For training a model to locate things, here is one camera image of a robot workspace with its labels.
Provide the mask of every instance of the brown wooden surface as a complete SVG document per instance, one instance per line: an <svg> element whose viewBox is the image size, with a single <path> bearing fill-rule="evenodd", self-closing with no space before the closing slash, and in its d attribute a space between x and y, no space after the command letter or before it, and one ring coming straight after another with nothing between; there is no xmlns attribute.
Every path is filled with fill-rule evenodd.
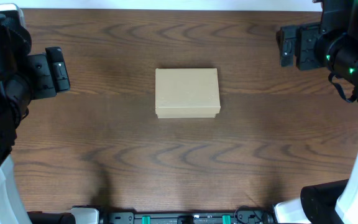
<svg viewBox="0 0 358 224"><path fill-rule="evenodd" d="M28 210L227 210L348 178L358 105L338 97L327 70L278 62L275 31L318 13L24 13L32 53L61 46L71 80L70 92L33 101L17 130ZM157 119L156 68L218 68L221 113Z"/></svg>

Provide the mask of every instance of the wooden table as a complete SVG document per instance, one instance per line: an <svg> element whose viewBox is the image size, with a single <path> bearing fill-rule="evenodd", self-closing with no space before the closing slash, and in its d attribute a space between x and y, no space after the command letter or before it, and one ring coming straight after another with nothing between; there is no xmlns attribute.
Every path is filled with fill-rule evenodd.
<svg viewBox="0 0 358 224"><path fill-rule="evenodd" d="M33 101L15 175L28 210L231 210L347 179L358 105L326 69L280 68L275 32L319 13L24 11L33 54L61 46L71 91ZM156 68L217 68L215 119L157 119Z"/></svg>

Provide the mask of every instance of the green connector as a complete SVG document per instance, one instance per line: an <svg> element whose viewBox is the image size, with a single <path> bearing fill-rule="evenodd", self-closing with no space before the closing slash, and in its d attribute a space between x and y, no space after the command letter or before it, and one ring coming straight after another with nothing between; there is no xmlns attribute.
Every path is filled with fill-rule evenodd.
<svg viewBox="0 0 358 224"><path fill-rule="evenodd" d="M150 217L142 217L142 224L150 224Z"/></svg>
<svg viewBox="0 0 358 224"><path fill-rule="evenodd" d="M223 224L231 224L230 215L223 215Z"/></svg>

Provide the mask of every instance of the white panel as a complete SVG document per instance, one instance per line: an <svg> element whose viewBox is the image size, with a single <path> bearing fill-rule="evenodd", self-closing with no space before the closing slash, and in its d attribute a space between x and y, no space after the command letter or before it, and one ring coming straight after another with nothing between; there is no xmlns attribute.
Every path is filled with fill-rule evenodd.
<svg viewBox="0 0 358 224"><path fill-rule="evenodd" d="M17 191L10 155L0 166L0 224L5 223L31 224Z"/></svg>
<svg viewBox="0 0 358 224"><path fill-rule="evenodd" d="M278 223L310 223L303 211L301 198L278 203L274 206L274 214Z"/></svg>
<svg viewBox="0 0 358 224"><path fill-rule="evenodd" d="M2 3L57 9L321 11L321 5L312 0L0 0Z"/></svg>
<svg viewBox="0 0 358 224"><path fill-rule="evenodd" d="M74 215L76 224L99 223L99 211L95 208L72 208L68 212Z"/></svg>

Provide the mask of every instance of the cardboard box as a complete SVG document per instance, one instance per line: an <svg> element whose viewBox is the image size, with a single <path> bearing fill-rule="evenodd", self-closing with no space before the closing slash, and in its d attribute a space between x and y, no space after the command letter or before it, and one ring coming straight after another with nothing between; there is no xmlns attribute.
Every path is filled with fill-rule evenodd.
<svg viewBox="0 0 358 224"><path fill-rule="evenodd" d="M156 69L158 118L214 118L220 110L216 68Z"/></svg>

